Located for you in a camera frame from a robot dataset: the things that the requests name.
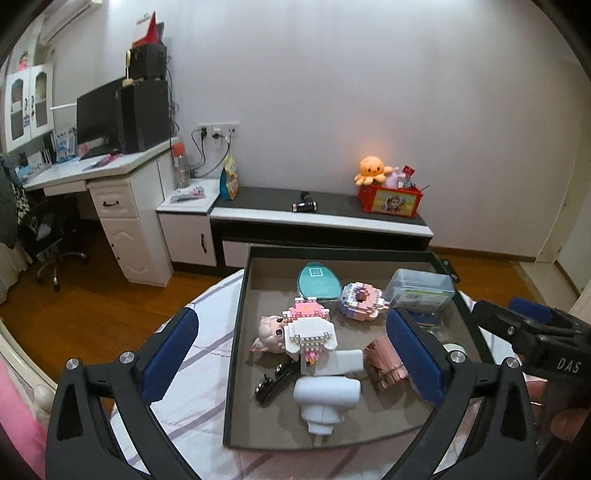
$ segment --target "white cabinet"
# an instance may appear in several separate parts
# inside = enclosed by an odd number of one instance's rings
[[[131,282],[158,284],[141,220],[102,218],[100,222],[125,277]]]
[[[170,157],[170,152],[163,155]],[[88,185],[125,277],[130,282],[165,287],[173,268],[156,214],[164,199],[158,158],[126,176],[91,181]]]
[[[53,130],[53,65],[37,65],[9,75],[4,96],[7,152]]]
[[[160,224],[173,262],[215,267],[212,227],[207,215],[159,213]]]

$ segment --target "human hand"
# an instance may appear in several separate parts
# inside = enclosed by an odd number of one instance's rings
[[[548,382],[532,380],[526,382],[526,386],[532,402],[544,401],[544,393],[548,387]],[[588,414],[588,408],[568,408],[563,410],[552,419],[550,430],[559,439],[572,442],[579,433]]]

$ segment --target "white wall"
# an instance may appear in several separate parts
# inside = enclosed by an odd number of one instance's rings
[[[530,0],[109,0],[55,45],[54,104],[123,75],[151,8],[173,39],[190,154],[199,122],[239,120],[243,185],[342,193],[378,155],[431,184],[419,211],[434,244],[540,250],[589,85]]]
[[[583,291],[591,280],[591,186],[558,261],[577,288]]]

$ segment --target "air conditioner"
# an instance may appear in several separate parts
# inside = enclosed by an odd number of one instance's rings
[[[45,20],[41,33],[39,35],[39,43],[41,45],[48,45],[64,28],[66,28],[72,21],[89,12],[100,7],[103,0],[67,0],[53,15]]]

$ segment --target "snack bag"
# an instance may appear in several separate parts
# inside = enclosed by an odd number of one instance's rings
[[[238,193],[238,174],[236,173],[236,161],[231,155],[224,160],[222,176],[220,177],[220,196],[224,200],[233,200]]]

